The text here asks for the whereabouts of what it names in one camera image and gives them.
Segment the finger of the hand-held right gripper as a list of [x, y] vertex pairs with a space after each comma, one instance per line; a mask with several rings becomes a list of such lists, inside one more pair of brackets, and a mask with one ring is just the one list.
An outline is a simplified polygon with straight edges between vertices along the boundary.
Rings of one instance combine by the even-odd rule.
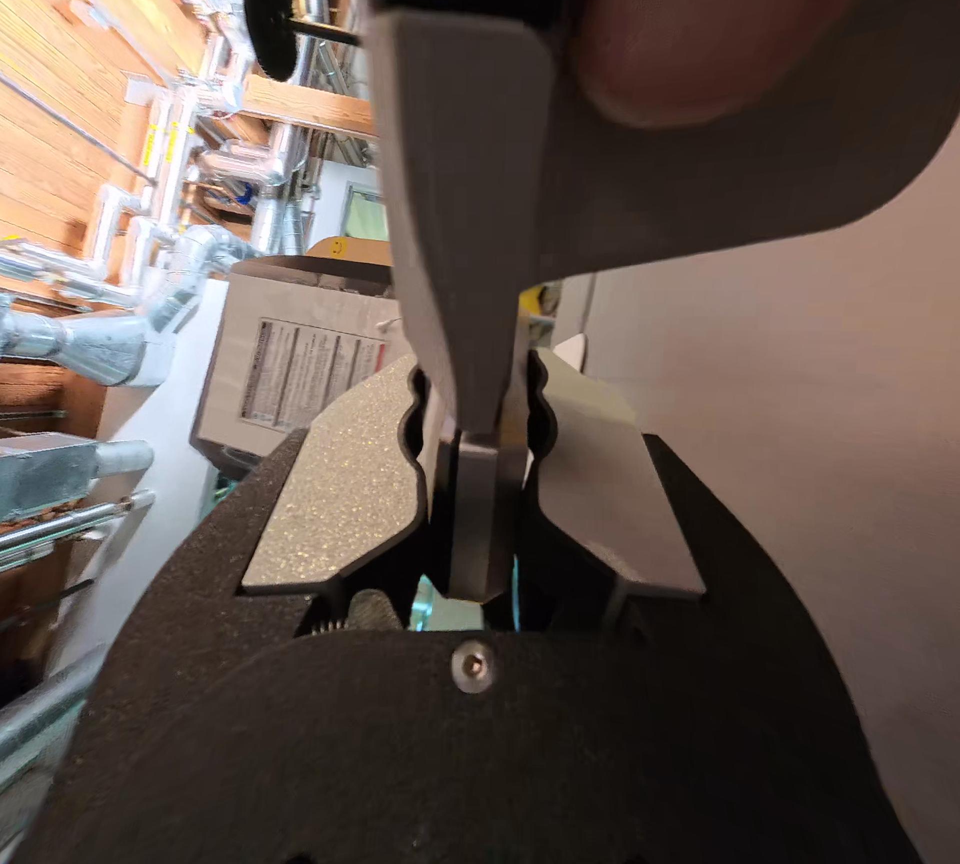
[[404, 333], [458, 425], [492, 433], [537, 281], [553, 57], [514, 20], [392, 9], [369, 27], [369, 76]]

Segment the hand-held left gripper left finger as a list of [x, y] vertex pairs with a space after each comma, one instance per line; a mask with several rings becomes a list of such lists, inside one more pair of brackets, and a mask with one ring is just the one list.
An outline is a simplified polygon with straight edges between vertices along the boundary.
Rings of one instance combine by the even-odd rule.
[[406, 354], [308, 428], [241, 578], [250, 596], [314, 595], [343, 614], [376, 590], [409, 614], [424, 572], [424, 377]]

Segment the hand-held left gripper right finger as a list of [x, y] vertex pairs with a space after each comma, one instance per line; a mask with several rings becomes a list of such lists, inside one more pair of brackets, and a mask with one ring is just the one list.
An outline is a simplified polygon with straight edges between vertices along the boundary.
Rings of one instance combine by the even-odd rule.
[[705, 584], [634, 409], [550, 350], [529, 372], [523, 626], [617, 628], [636, 598], [699, 601]]

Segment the black hdmi switch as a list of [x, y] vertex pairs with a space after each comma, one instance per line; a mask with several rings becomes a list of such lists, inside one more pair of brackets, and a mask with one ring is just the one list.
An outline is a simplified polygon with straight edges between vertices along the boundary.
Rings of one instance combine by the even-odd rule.
[[529, 455], [528, 355], [522, 347], [513, 363], [492, 434], [441, 421], [431, 525], [452, 598], [485, 605], [510, 587]]

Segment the cardboard box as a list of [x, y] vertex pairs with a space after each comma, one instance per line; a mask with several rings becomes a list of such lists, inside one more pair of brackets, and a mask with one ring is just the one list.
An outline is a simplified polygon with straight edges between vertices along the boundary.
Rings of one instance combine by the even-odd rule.
[[393, 267], [390, 242], [385, 239], [332, 235], [313, 244], [306, 256]]

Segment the black round ceiling fixture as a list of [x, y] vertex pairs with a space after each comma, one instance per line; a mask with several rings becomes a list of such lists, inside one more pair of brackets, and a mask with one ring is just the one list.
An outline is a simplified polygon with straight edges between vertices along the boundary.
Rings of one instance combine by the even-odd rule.
[[288, 81], [295, 73], [300, 35], [351, 47], [364, 43], [354, 32], [296, 16], [293, 0], [244, 0], [244, 15], [258, 66], [279, 82]]

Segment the silver insulated pipes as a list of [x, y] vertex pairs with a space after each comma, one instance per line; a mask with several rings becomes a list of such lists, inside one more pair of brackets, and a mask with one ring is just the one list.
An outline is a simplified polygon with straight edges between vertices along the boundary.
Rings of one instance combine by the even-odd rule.
[[[303, 238], [293, 188], [307, 163], [309, 131], [263, 112], [269, 139], [226, 139], [201, 147], [205, 119], [255, 116], [257, 78], [253, 27], [243, 0], [179, 0], [205, 31], [198, 66], [179, 64], [150, 100], [142, 180], [129, 191], [98, 191], [92, 237], [81, 258], [12, 240], [2, 271], [19, 266], [67, 296], [119, 309], [87, 312], [34, 324], [2, 307], [4, 354], [48, 359], [105, 387], [154, 388], [168, 377], [176, 338], [200, 304], [210, 275], [239, 262], [293, 249]], [[257, 199], [251, 239], [213, 224], [187, 225], [189, 186], [250, 186]]]

